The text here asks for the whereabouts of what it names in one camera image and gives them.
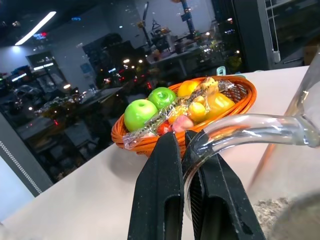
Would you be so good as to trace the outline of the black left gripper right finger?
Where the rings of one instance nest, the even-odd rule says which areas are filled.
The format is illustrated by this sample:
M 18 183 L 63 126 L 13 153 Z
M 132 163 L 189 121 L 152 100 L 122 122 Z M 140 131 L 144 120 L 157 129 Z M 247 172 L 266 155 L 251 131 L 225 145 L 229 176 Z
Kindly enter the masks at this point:
M 266 240 L 244 186 L 220 154 L 200 147 L 204 131 L 185 132 L 185 212 L 194 240 Z

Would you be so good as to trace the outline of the oatmeal flakes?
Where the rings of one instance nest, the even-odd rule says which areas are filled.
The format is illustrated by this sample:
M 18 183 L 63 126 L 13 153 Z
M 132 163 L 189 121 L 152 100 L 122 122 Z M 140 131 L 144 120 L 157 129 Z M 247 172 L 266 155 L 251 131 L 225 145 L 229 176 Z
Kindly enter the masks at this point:
M 277 219 L 290 204 L 291 202 L 287 198 L 280 197 L 278 199 L 258 200 L 251 205 L 267 240 L 270 238 L 270 234 Z

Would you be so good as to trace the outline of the orange fruit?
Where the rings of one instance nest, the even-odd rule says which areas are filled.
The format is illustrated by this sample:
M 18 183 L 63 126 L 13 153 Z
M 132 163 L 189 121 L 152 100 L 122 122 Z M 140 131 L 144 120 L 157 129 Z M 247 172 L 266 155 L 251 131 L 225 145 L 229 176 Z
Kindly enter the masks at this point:
M 201 82 L 198 80 L 186 80 L 178 88 L 178 97 L 189 97 Z

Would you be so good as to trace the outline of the yellow bell pepper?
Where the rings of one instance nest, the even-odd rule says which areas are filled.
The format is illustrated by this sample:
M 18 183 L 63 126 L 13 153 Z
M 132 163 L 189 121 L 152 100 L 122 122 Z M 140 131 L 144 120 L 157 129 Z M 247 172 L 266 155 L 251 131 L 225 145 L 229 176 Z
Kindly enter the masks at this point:
M 220 92 L 211 94 L 206 97 L 204 104 L 206 108 L 205 119 L 209 120 L 216 118 L 227 112 L 234 105 L 235 103 L 231 99 Z

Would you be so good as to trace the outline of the small yellow lemon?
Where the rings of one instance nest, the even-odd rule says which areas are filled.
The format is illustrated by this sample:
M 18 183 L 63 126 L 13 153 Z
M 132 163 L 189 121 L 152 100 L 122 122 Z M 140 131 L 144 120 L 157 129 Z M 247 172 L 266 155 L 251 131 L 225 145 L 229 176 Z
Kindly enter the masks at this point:
M 194 122 L 203 122 L 206 117 L 206 108 L 202 103 L 192 102 L 188 107 L 188 115 Z

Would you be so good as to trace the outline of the pink peach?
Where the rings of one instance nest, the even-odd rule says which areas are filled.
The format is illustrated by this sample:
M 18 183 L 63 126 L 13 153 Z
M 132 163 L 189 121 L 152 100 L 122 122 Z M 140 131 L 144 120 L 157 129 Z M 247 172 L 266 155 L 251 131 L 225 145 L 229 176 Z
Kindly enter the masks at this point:
M 172 130 L 175 133 L 184 132 L 194 126 L 193 121 L 186 115 L 180 115 L 172 124 Z

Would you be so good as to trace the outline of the small green apple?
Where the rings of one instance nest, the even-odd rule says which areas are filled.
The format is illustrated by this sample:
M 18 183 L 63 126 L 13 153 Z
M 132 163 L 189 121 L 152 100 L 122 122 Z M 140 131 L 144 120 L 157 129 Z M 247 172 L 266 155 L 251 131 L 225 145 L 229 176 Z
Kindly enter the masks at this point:
M 160 110 L 170 105 L 176 98 L 176 94 L 171 89 L 158 87 L 149 94 L 147 99 Z

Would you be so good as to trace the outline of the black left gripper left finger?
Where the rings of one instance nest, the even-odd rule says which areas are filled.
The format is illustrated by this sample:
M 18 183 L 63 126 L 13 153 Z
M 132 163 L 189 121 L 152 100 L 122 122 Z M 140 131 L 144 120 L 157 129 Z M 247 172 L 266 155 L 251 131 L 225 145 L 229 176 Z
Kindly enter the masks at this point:
M 135 183 L 127 240 L 181 240 L 184 184 L 176 136 L 161 136 Z

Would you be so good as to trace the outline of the large green apple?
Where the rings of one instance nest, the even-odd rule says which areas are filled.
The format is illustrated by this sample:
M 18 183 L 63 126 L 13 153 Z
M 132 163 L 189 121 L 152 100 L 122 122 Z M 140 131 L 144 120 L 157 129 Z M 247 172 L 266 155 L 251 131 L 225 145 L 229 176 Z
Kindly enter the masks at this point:
M 134 132 L 145 126 L 145 122 L 158 112 L 157 107 L 147 99 L 137 99 L 131 102 L 124 112 L 124 124 L 129 132 Z

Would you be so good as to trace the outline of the copper spoon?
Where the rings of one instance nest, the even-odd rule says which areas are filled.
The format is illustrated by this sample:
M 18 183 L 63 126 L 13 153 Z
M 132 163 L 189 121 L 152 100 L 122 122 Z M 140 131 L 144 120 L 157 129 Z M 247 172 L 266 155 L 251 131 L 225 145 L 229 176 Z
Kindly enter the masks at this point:
M 253 177 L 251 178 L 251 181 L 248 185 L 248 190 L 250 191 L 253 187 L 253 185 L 255 184 L 256 179 L 258 178 L 259 174 L 261 173 L 263 167 L 265 166 L 266 162 L 268 161 L 269 157 L 271 156 L 271 154 L 273 153 L 274 149 L 275 149 L 275 144 L 274 143 L 270 143 L 268 144 L 267 148 L 265 149 L 262 158 L 260 159 Z

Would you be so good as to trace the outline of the clear glass mug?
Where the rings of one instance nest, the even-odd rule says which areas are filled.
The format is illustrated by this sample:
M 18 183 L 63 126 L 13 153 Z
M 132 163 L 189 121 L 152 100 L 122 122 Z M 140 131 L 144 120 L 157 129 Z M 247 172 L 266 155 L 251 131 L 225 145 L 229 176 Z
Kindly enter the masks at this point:
M 291 202 L 266 240 L 320 240 L 320 49 L 284 115 L 234 115 L 202 131 L 208 141 L 200 150 L 213 155 L 239 145 L 275 144 L 252 189 L 244 189 L 251 205 Z

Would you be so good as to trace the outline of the orange wicker basket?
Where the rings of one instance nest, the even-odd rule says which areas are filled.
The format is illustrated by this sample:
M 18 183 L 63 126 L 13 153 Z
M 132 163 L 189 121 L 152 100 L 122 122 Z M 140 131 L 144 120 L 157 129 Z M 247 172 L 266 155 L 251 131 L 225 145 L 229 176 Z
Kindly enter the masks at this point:
M 257 91 L 256 91 L 255 86 L 243 77 L 239 77 L 239 76 L 209 76 L 209 77 L 212 77 L 217 81 L 228 80 L 234 84 L 234 87 L 232 89 L 224 92 L 224 95 L 227 96 L 232 101 L 234 101 L 235 105 L 233 107 L 231 107 L 225 113 L 222 113 L 221 115 L 219 115 L 215 118 L 205 120 L 204 122 L 199 123 L 199 124 L 188 129 L 188 130 L 192 130 L 196 133 L 200 132 L 202 129 L 204 129 L 210 123 L 213 123 L 223 117 L 246 113 L 251 108 L 251 106 L 255 103 L 255 100 L 257 97 Z M 205 78 L 206 77 L 199 77 L 199 78 L 194 78 L 192 80 L 203 81 Z M 182 84 L 182 83 L 172 85 L 168 88 L 172 89 L 174 92 L 177 92 L 178 86 L 180 84 Z M 114 124 L 114 126 L 112 127 L 112 130 L 111 130 L 112 141 L 118 147 L 120 147 L 122 149 L 126 149 L 124 147 L 123 136 L 126 135 L 128 132 L 129 131 L 125 127 L 124 114 L 123 114 L 117 120 L 117 122 Z M 183 131 L 183 132 L 171 131 L 171 132 L 175 134 L 177 141 L 178 141 L 179 148 L 180 148 L 180 152 L 183 154 L 186 150 L 186 148 L 185 148 L 185 131 Z M 143 138 L 142 141 L 138 145 L 136 145 L 134 148 L 128 149 L 128 150 L 134 151 L 137 154 L 143 154 L 146 156 L 150 156 L 159 137 L 161 137 L 161 136 Z

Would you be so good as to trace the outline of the red strawberry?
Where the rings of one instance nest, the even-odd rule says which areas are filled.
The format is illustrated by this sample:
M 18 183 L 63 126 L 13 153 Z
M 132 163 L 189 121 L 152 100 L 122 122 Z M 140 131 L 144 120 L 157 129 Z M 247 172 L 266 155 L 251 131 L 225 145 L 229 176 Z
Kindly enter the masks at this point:
M 166 120 L 164 121 L 162 124 L 160 124 L 157 129 L 156 129 L 156 133 L 159 135 L 159 136 L 163 136 L 165 135 L 166 133 L 168 132 L 172 132 L 173 129 L 172 129 L 172 125 Z

